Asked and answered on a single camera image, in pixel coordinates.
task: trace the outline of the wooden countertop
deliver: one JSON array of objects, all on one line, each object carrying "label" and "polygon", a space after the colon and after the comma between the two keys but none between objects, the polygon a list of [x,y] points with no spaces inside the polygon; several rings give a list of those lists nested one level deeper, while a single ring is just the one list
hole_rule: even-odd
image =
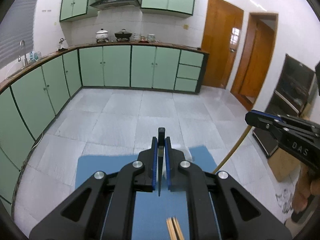
[{"label": "wooden countertop", "polygon": [[76,45],[76,46],[70,46],[67,50],[64,52],[55,52],[53,54],[50,54],[47,57],[43,57],[42,59],[38,60],[37,62],[33,63],[32,65],[26,67],[23,69],[21,72],[17,73],[14,75],[12,78],[3,80],[0,83],[0,94],[8,88],[10,85],[12,85],[14,82],[16,82],[18,79],[29,73],[30,71],[36,69],[37,67],[40,67],[44,63],[47,63],[48,61],[59,57],[63,54],[66,54],[70,51],[76,50],[76,49],[83,49],[83,48],[91,48],[91,47],[101,47],[101,46],[112,46],[112,45],[138,45],[138,46],[158,46],[158,47],[166,47],[166,48],[173,48],[173,49],[183,49],[183,50],[188,50],[188,51],[193,51],[193,52],[198,52],[198,53],[203,53],[203,54],[209,54],[208,52],[200,49],[197,50],[196,48],[193,47],[188,47],[184,45],[179,45],[179,44],[171,44],[171,43],[164,43],[164,42],[154,42],[154,43],[141,43],[141,42],[136,42],[136,41],[130,41],[130,42],[108,42],[108,43],[87,43],[87,44],[81,44],[81,45]]}]

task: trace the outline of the doorway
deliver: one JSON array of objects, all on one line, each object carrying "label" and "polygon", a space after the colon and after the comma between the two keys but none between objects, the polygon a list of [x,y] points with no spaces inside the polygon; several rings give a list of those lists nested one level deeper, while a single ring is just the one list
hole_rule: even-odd
[{"label": "doorway", "polygon": [[250,111],[260,93],[271,62],[278,14],[250,13],[244,49],[231,93]]},{"label": "doorway", "polygon": [[244,11],[223,0],[209,0],[201,48],[210,53],[203,85],[225,88],[236,57]]}]

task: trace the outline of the tiled floor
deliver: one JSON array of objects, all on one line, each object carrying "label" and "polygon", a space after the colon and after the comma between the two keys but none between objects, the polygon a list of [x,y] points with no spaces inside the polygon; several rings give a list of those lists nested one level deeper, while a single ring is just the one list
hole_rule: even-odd
[{"label": "tiled floor", "polygon": [[[14,219],[28,236],[38,221],[73,190],[81,155],[131,155],[151,146],[158,127],[173,145],[205,145],[216,163],[243,133],[246,110],[226,90],[202,87],[199,95],[139,90],[82,89],[33,152],[18,188]],[[284,182],[273,177],[249,134],[223,167],[279,220],[276,194],[294,191],[299,171]]]}]

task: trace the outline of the door frame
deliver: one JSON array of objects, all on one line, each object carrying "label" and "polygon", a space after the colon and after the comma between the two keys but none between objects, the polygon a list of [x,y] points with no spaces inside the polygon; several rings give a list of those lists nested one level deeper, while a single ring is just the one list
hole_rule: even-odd
[{"label": "door frame", "polygon": [[254,38],[252,39],[252,37],[249,37],[248,35],[248,31],[249,28],[252,28],[252,24],[254,23],[254,20],[257,17],[265,17],[265,18],[275,18],[276,20],[276,28],[274,30],[275,35],[274,35],[274,39],[273,39],[273,44],[272,44],[272,52],[271,52],[271,57],[270,57],[270,63],[273,57],[273,53],[275,50],[275,45],[276,45],[276,38],[277,38],[277,32],[278,32],[278,20],[279,20],[279,15],[278,13],[260,13],[260,12],[251,12],[249,13],[249,20],[248,20],[248,27],[247,27],[247,31],[246,31],[246,36],[245,36],[245,42],[244,42],[244,48],[242,51],[242,55],[241,55],[241,59],[240,59],[240,63],[239,63],[239,67],[236,73],[236,77],[235,80],[233,81],[233,85],[231,88],[231,93],[238,99],[238,101],[248,110],[252,110],[252,107],[254,106],[254,103],[256,102],[257,99],[255,99],[255,101],[252,103],[248,98],[246,98],[245,96],[242,96],[239,94],[239,91],[241,89],[242,83],[244,81],[245,78],[245,74],[247,72],[248,69],[248,65],[250,62],[250,58],[251,58],[251,53],[252,53],[252,49],[253,49],[253,44],[254,44]]}]

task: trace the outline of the chopsticks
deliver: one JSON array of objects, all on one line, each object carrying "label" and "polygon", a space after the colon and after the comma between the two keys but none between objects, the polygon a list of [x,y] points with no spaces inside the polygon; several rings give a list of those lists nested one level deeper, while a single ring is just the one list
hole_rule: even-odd
[{"label": "chopsticks", "polygon": [[167,227],[171,240],[184,240],[179,222],[176,217],[167,218]]}]

